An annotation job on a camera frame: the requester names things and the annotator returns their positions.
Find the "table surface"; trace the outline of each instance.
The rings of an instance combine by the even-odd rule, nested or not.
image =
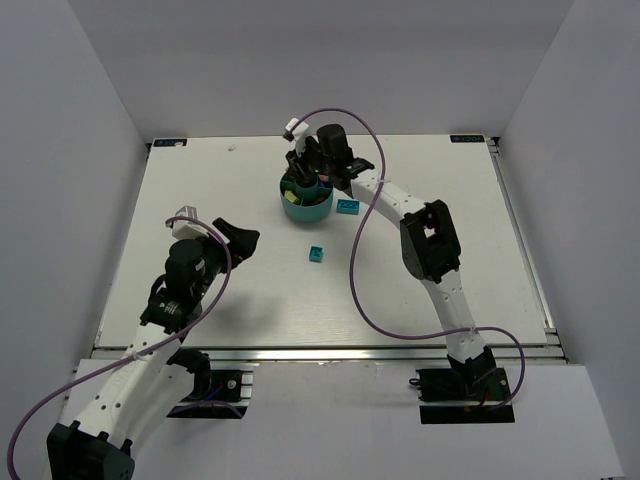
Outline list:
[[[83,360],[78,375],[106,362]],[[517,367],[507,367],[510,383]],[[516,422],[421,425],[411,363],[265,363],[243,420],[167,419],[134,479],[584,480],[623,475],[582,366],[527,367]],[[104,377],[75,387],[68,424]]]
[[[527,276],[487,145],[452,144],[447,135],[381,136],[387,178],[414,197],[442,199],[462,244],[461,275],[479,326],[498,326],[522,343],[545,342],[542,308]],[[379,166],[371,138],[349,137],[356,156]],[[151,149],[133,221],[114,280],[98,347],[124,347],[138,325],[149,288],[163,272],[173,238],[164,220],[183,205],[201,220],[222,217],[259,230],[255,255],[233,271],[228,291],[185,345],[195,347],[375,347],[407,345],[370,329],[354,307],[349,255],[364,214],[337,214],[310,225],[283,212],[278,184],[290,145],[278,137],[194,138]],[[336,192],[338,198],[344,198]],[[322,263],[308,260],[312,245]],[[221,283],[216,279],[207,298]],[[358,250],[356,285],[365,310],[401,334],[441,330],[424,288],[405,269],[398,230],[371,216]],[[491,343],[509,343],[500,334]],[[443,339],[427,342],[443,345]]]

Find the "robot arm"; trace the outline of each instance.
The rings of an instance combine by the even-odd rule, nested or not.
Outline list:
[[[183,213],[196,218],[195,209],[178,215]],[[230,240],[232,268],[251,257],[258,232],[220,218],[213,224]],[[154,283],[125,356],[135,358],[136,352],[191,324],[202,313],[201,300],[214,278],[228,268],[224,248],[202,229],[186,221],[170,226],[179,241],[169,250],[165,274]],[[208,357],[181,348],[183,340],[176,338],[115,370],[71,425],[53,428],[47,438],[53,480],[131,478],[133,452],[141,449],[171,409],[185,398],[201,400],[211,389]]]
[[[296,123],[293,119],[285,134],[285,139],[296,142],[296,148],[286,155],[287,173],[307,184],[317,181],[317,172],[327,174],[336,188],[370,205],[380,174],[368,161],[354,157],[344,129],[325,125],[318,129],[316,141],[304,122],[291,131]],[[446,342],[453,370],[473,389],[496,364],[491,349],[473,330],[475,322],[460,278],[460,243],[447,205],[441,200],[424,202],[384,182],[375,209],[400,230],[403,262],[429,294],[442,328],[471,329],[448,335]]]

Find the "metal frame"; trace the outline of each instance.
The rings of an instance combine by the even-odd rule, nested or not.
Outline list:
[[[541,345],[527,345],[524,347],[528,360],[551,360],[565,363],[565,356],[560,345],[560,339],[555,329],[546,329],[547,343]],[[495,358],[500,362],[517,361],[519,352],[516,348],[507,345],[491,346]],[[444,345],[422,346],[397,346],[385,348],[263,348],[263,349],[238,349],[238,348],[200,348],[209,355],[213,362],[238,363],[254,362],[330,362],[345,360],[410,360],[410,361],[439,361],[446,362],[447,349]],[[93,359],[118,359],[122,357],[124,349],[96,349]]]
[[[502,191],[504,203],[507,206],[507,212],[509,213],[509,218],[511,219],[511,225],[513,226],[513,231],[516,235],[518,247],[520,248],[520,253],[522,255],[522,259],[524,260],[525,270],[527,271],[527,276],[529,277],[531,288],[536,294],[538,306],[540,307],[540,311],[544,315],[545,327],[555,328],[555,324],[551,316],[551,311],[549,310],[549,304],[547,303],[547,297],[544,294],[544,290],[540,282],[540,277],[538,276],[538,270],[536,269],[535,263],[531,256],[529,244],[527,243],[527,240],[522,233],[522,229],[520,228],[518,215],[513,208],[511,196],[509,195],[509,189],[507,188],[507,184],[502,174],[502,170],[500,167],[500,149],[496,145],[496,142],[491,139],[487,139],[487,147],[489,149],[489,154],[491,155],[491,160],[493,161],[493,168],[496,171],[496,177],[498,179],[498,184],[500,185],[500,190]]]

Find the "white wall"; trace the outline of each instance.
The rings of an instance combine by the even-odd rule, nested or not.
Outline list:
[[[90,351],[145,151],[66,0],[0,2],[0,63],[5,452],[24,413]],[[22,478],[40,477],[61,404],[27,427]]]
[[[563,345],[636,480],[639,89],[640,3],[577,0],[501,142]]]
[[[70,0],[143,138],[503,132],[572,0]]]

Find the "blue block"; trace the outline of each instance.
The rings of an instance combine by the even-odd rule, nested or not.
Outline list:
[[[324,253],[322,253],[321,247],[311,247],[311,251],[309,252],[309,261],[320,263],[322,262],[323,255]]]
[[[338,200],[336,212],[357,215],[360,211],[360,202],[357,200]]]

